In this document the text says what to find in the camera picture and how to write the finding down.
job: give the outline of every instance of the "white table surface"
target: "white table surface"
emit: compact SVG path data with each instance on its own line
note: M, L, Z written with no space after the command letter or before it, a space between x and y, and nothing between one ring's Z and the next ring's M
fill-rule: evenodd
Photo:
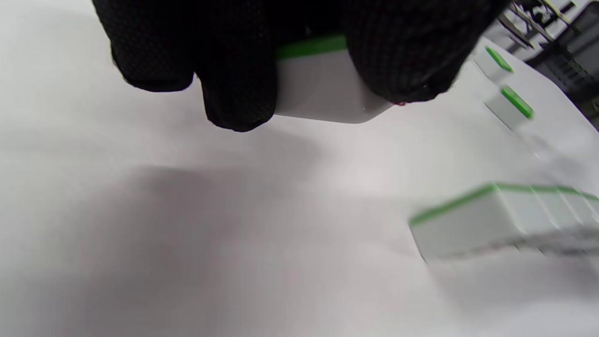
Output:
M597 335L588 261L426 265L407 227L488 180L599 192L597 133L515 58L528 143L484 109L473 64L366 124L237 134L206 121L197 82L126 85L87 2L0 17L2 336Z

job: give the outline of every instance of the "white block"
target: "white block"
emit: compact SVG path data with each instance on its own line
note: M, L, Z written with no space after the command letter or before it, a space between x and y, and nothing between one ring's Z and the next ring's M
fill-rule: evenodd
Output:
M486 77L496 84L505 83L514 71L507 61L496 51L485 47L474 56L474 63L479 66Z
M490 183L416 215L410 229L426 260L509 245L587 254L599 251L597 201L560 186Z
M393 106L366 87L342 35L285 46L277 57L278 115L363 123Z
M534 116L533 109L508 86L487 99L485 105L511 130L517 129Z

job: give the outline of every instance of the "black glove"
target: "black glove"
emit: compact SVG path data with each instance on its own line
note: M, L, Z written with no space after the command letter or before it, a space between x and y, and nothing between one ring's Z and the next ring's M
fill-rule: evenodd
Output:
M343 32L358 73L394 103L447 91L508 0L93 0L125 80L202 82L212 123L249 131L276 106L276 47Z

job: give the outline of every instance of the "green stripe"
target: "green stripe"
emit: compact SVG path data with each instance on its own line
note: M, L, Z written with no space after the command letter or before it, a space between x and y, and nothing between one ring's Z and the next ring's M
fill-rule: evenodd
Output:
M520 97L514 89L504 86L501 88L501 94L512 103L518 111L520 111L527 119L532 119L534 115L533 108L531 108L523 99Z
M435 218L443 213L446 213L452 209L459 208L475 199L481 198L490 192L496 191L497 185L492 183L490 185L483 186L473 192L466 194L465 196L445 203L439 207L430 209L422 214L416 215L410 220L410 226L417 226L425 221Z
M512 185L507 183L490 183L484 185L472 192L469 192L463 197L451 200L445 204L441 204L440 206L434 207L432 209L426 210L415 217L413 217L409 224L414 227L420 225L424 222L429 221L432 218L435 218L441 214L449 212L450 210L454 210L459 208L475 199L481 198L490 192L493 191L510 191L510 192L524 192L530 194L538 194L538 193L566 193L566 194L574 194L581 195L582 197L588 200L596 200L599 201L599 197L596 195L592 195L589 193L582 193L578 190L567 187L567 186L535 186L535 185Z
M277 59L300 58L303 56L338 52L345 49L347 49L347 43L343 34L329 35L279 47L277 49Z
M512 69L510 64L507 63L506 59L504 59L501 55L499 55L498 52L492 50L489 47L485 47L485 49L489 53L489 55L493 58L493 60L495 60L497 65L501 67L501 69L503 69L505 71L509 71L510 73L514 72L514 69Z

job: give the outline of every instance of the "white box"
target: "white box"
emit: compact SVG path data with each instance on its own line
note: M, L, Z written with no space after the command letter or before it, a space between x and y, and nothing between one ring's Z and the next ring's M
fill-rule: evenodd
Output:
M490 47L485 47L474 56L474 63L479 66L486 77L493 83L503 84L514 70L507 61Z
M511 130L534 117L534 110L508 86L487 99L485 105Z
M366 87L353 66L343 35L279 48L277 74L277 115L363 123L393 106Z
M490 183L410 221L425 260L502 246L556 254L599 252L599 198L561 186Z

